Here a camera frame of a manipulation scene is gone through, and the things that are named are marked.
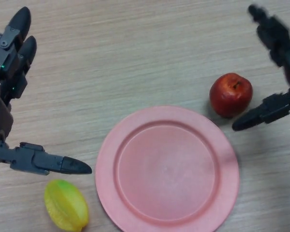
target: pink plate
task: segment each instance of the pink plate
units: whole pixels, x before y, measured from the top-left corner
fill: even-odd
[[[223,132],[180,107],[138,111],[106,137],[99,199],[124,232],[213,232],[232,211],[237,159]]]

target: wood grain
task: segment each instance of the wood grain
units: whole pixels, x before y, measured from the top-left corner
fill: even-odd
[[[290,0],[260,0],[290,26]],[[251,106],[287,90],[247,15],[248,0],[0,0],[0,31],[22,6],[38,51],[28,87],[13,101],[11,147],[26,141],[95,167],[110,129],[128,114],[178,105],[204,114],[225,132],[241,167],[236,206],[219,232],[290,232],[290,116],[233,132],[208,109],[222,74],[252,82]],[[46,183],[76,183],[90,207],[85,231],[119,231],[103,211],[94,174],[47,177],[0,165],[0,232],[59,231],[43,202]]]

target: apple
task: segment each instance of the apple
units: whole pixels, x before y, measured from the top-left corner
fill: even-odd
[[[236,73],[227,73],[218,78],[209,91],[214,111],[224,118],[241,114],[252,99],[251,83]]]

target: screw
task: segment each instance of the screw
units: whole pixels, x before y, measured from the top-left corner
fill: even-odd
[[[3,47],[6,47],[6,45],[8,45],[8,42],[7,42],[6,40],[3,40],[3,41],[1,42],[1,45],[2,45]]]

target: apple stem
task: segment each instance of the apple stem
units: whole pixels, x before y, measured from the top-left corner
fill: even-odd
[[[237,88],[237,86],[239,85],[239,84],[241,84],[241,82],[240,81],[238,81],[234,86],[233,86],[233,88]]]

